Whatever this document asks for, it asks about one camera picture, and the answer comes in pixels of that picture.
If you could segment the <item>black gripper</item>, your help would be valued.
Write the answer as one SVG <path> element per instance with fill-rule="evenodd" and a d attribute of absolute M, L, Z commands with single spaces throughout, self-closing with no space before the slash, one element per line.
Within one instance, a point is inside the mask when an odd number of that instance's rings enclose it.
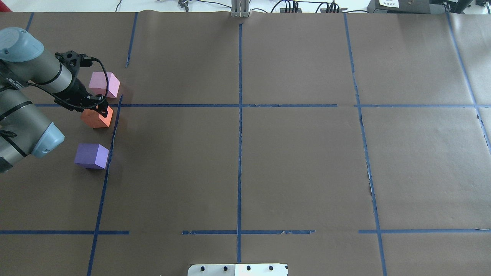
<path fill-rule="evenodd" d="M 84 86 L 72 87 L 71 104 L 77 108 L 90 109 L 97 108 L 97 112 L 102 117 L 108 116 L 109 103 L 107 98 L 102 96 L 93 96 L 87 92 Z"/>

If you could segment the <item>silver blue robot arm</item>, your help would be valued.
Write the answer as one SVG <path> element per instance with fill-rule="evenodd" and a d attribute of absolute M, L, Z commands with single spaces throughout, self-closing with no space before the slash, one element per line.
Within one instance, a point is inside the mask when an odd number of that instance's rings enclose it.
<path fill-rule="evenodd" d="M 98 58 L 74 51 L 51 53 L 25 29 L 1 30 L 0 166 L 10 171 L 23 158 L 42 158 L 63 143 L 65 136 L 22 92 L 40 89 L 70 111 L 93 110 L 108 115 L 107 95 L 92 95 L 77 75 Z"/>

